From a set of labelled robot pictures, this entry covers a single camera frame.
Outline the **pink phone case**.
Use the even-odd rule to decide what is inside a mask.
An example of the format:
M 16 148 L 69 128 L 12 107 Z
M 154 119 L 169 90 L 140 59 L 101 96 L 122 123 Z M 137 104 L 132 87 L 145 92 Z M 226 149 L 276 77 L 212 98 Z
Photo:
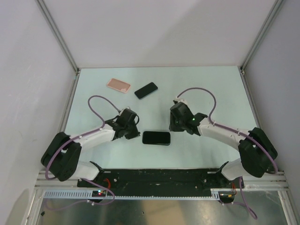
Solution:
M 106 86 L 122 93 L 127 93 L 131 87 L 129 83 L 115 78 L 110 79 Z

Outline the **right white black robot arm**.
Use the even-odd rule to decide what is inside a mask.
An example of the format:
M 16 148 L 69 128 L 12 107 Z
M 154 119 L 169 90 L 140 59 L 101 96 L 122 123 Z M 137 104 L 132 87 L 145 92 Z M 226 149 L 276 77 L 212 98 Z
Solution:
M 238 177 L 251 175 L 260 178 L 265 173 L 278 171 L 275 165 L 278 153 L 265 132 L 258 127 L 246 130 L 218 125 L 206 114 L 193 114 L 184 100 L 176 99 L 170 108 L 169 129 L 209 137 L 239 152 L 238 159 L 225 162 L 217 172 L 217 184 L 222 188 L 229 187 Z

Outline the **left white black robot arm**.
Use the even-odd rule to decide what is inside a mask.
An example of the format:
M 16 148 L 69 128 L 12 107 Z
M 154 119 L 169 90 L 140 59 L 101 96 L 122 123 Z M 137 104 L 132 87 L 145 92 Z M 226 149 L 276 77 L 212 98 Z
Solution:
M 84 134 L 70 136 L 59 132 L 43 154 L 41 164 L 59 181 L 74 177 L 99 187 L 104 182 L 103 169 L 95 162 L 80 161 L 81 152 L 122 137 L 127 140 L 139 137 L 135 120 L 139 120 L 138 115 L 125 108 L 115 118 L 105 121 L 102 127 Z

